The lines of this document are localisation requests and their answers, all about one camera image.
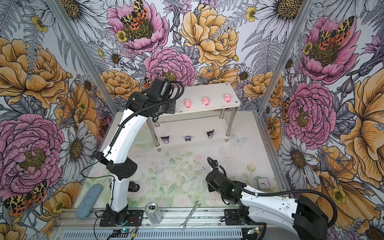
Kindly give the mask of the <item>pink pig toy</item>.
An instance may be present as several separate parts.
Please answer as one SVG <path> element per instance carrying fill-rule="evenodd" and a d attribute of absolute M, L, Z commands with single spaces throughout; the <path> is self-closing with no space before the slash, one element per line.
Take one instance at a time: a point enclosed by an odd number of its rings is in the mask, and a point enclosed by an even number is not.
<path fill-rule="evenodd" d="M 208 106 L 210 104 L 210 99 L 208 97 L 203 97 L 202 98 L 203 104 L 205 106 Z"/>
<path fill-rule="evenodd" d="M 189 100 L 189 99 L 186 99 L 185 102 L 184 102 L 184 105 L 187 109 L 189 109 L 192 105 L 192 102 Z"/>
<path fill-rule="evenodd" d="M 232 99 L 232 97 L 229 94 L 225 94 L 224 100 L 225 100 L 226 103 L 230 103 L 231 99 Z"/>

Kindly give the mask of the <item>black white kuromi toy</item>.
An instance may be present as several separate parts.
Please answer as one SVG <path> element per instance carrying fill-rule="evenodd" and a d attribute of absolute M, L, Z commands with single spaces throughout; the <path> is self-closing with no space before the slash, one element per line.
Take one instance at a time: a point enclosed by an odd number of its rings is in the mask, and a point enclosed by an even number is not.
<path fill-rule="evenodd" d="M 161 137 L 161 139 L 162 139 L 164 144 L 169 144 L 169 142 L 170 142 L 170 136 Z"/>

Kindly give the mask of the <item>black purple kuromi toy back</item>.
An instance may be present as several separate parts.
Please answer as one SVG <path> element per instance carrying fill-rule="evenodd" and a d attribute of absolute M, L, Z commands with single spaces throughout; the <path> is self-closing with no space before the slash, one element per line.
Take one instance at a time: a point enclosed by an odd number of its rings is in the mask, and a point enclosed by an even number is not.
<path fill-rule="evenodd" d="M 215 130 L 211 130 L 207 132 L 208 139 L 212 139 L 214 137 Z"/>

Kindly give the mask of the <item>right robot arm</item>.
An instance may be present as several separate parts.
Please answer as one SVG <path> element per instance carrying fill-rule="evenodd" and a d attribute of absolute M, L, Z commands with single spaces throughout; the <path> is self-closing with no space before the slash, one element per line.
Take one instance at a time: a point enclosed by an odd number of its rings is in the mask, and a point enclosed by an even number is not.
<path fill-rule="evenodd" d="M 309 198 L 262 197 L 262 192 L 235 181 L 231 184 L 216 171 L 207 177 L 209 192 L 217 192 L 233 205 L 238 205 L 236 213 L 229 218 L 244 225 L 263 223 L 290 231 L 301 240 L 325 240 L 328 231 L 328 216 Z"/>

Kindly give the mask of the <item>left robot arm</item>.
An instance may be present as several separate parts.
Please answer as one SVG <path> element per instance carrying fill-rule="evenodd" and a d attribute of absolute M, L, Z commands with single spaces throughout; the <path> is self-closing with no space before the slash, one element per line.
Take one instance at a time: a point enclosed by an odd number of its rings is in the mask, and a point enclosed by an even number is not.
<path fill-rule="evenodd" d="M 107 167 L 114 179 L 111 202 L 106 209 L 109 214 L 121 216 L 127 211 L 130 178 L 138 168 L 128 157 L 128 152 L 140 128 L 148 120 L 156 122 L 162 114 L 174 114 L 176 100 L 184 90 L 179 81 L 155 79 L 150 88 L 129 96 L 112 140 L 104 150 L 96 153 L 98 162 Z"/>

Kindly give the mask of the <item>small white clock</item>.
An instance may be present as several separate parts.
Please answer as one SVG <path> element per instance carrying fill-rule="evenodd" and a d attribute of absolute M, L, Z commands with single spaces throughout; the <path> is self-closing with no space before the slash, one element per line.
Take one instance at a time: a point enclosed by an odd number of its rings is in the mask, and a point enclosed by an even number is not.
<path fill-rule="evenodd" d="M 258 178 L 258 186 L 260 190 L 269 190 L 271 188 L 269 179 L 265 177 Z"/>

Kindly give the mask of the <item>silver wrench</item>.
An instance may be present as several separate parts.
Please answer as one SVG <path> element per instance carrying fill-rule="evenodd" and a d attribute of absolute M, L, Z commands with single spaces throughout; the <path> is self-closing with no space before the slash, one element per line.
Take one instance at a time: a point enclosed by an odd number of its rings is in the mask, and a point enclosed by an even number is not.
<path fill-rule="evenodd" d="M 192 218 L 193 214 L 195 213 L 196 209 L 199 208 L 201 206 L 201 203 L 199 201 L 196 201 L 195 202 L 195 205 L 194 207 L 192 208 L 192 210 L 190 211 L 189 215 L 186 217 L 186 219 L 184 220 L 184 222 L 180 225 L 180 228 L 182 231 L 186 230 L 186 226 L 187 226 L 187 223 L 189 222 L 189 220 Z"/>

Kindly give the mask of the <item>green circuit board right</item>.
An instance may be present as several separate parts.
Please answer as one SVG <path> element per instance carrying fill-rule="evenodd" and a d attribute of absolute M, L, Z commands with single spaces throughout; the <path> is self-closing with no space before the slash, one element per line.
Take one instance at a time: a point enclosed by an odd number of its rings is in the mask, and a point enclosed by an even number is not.
<path fill-rule="evenodd" d="M 260 229 L 259 229 L 259 227 L 254 227 L 254 228 L 249 229 L 249 230 L 247 231 L 247 234 L 248 234 L 248 235 L 254 235 L 254 234 L 258 235 L 259 233 L 260 233 Z"/>

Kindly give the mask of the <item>green circuit board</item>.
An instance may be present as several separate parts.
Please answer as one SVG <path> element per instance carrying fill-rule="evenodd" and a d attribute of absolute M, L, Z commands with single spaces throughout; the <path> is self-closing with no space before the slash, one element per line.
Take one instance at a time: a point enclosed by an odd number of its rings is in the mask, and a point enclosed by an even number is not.
<path fill-rule="evenodd" d="M 254 228 L 249 229 L 249 230 L 247 231 L 247 234 L 248 234 L 248 235 L 254 235 L 254 234 L 258 235 L 259 233 L 260 233 L 260 229 L 259 229 L 259 227 L 254 227 Z"/>
<path fill-rule="evenodd" d="M 114 238 L 132 238 L 136 230 L 134 229 L 121 229 L 113 232 Z"/>

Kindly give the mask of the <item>silver drink can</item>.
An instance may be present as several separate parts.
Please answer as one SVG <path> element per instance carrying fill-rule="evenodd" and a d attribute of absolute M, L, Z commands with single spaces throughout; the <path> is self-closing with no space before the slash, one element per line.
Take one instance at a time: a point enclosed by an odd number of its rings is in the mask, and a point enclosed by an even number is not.
<path fill-rule="evenodd" d="M 155 202 L 148 202 L 146 204 L 145 213 L 147 215 L 147 218 L 153 225 L 160 224 L 163 219 L 159 205 Z"/>

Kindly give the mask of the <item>green circuit board left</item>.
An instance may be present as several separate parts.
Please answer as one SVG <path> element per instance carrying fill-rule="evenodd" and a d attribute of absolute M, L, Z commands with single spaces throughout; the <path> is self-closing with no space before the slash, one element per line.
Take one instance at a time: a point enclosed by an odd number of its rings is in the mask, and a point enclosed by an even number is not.
<path fill-rule="evenodd" d="M 121 229 L 113 232 L 114 238 L 132 238 L 136 230 L 134 229 Z"/>

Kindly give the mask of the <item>blue grey sponge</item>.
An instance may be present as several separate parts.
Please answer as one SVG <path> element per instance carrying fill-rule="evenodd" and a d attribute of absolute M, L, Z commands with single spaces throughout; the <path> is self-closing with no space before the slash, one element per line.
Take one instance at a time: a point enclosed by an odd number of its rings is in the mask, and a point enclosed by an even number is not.
<path fill-rule="evenodd" d="M 103 187 L 100 184 L 96 184 L 90 187 L 75 212 L 76 218 L 85 219 L 88 217 L 102 191 Z"/>

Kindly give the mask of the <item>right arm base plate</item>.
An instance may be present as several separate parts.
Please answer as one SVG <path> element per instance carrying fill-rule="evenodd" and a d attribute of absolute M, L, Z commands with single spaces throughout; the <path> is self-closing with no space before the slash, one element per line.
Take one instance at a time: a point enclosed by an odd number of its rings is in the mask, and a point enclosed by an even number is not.
<path fill-rule="evenodd" d="M 226 226 L 246 225 L 239 210 L 235 209 L 224 209 L 224 223 Z"/>

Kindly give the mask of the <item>aluminium front rail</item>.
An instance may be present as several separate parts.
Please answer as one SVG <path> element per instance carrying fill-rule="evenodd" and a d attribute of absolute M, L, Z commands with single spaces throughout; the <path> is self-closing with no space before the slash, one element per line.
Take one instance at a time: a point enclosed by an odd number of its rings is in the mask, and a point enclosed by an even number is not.
<path fill-rule="evenodd" d="M 296 233 L 294 224 L 289 223 L 288 219 L 278 219 L 274 216 L 273 220 L 267 220 L 266 211 L 256 211 L 256 217 L 258 218 L 255 223 L 242 226 L 226 226 L 224 223 L 224 209 L 235 209 L 235 207 L 221 207 L 221 208 L 208 208 L 199 207 L 196 209 L 192 218 L 189 220 L 186 226 L 186 230 L 194 229 L 210 229 L 210 228 L 254 228 L 261 226 L 262 223 L 266 223 L 268 228 L 280 228 L 283 230 Z M 142 208 L 132 208 L 129 210 L 143 210 Z M 142 225 L 138 227 L 139 230 L 162 230 L 162 229 L 175 229 L 181 231 L 180 225 L 184 222 L 189 215 L 191 207 L 189 208 L 160 208 L 163 219 L 160 224 L 153 225 L 147 218 L 144 212 Z M 102 209 L 94 209 L 89 216 L 85 219 L 78 219 L 75 216 L 75 209 L 65 210 L 59 217 L 54 231 L 59 230 L 96 230 L 97 233 L 107 230 L 121 230 L 121 229 L 134 229 L 135 227 L 100 227 L 99 223 L 102 219 Z"/>

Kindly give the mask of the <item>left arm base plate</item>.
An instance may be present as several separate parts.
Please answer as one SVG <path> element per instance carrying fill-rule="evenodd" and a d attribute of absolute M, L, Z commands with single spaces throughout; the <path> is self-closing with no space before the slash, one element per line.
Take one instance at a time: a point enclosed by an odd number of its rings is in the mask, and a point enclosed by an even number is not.
<path fill-rule="evenodd" d="M 121 214 L 114 211 L 104 211 L 100 227 L 140 227 L 144 210 L 127 210 Z"/>

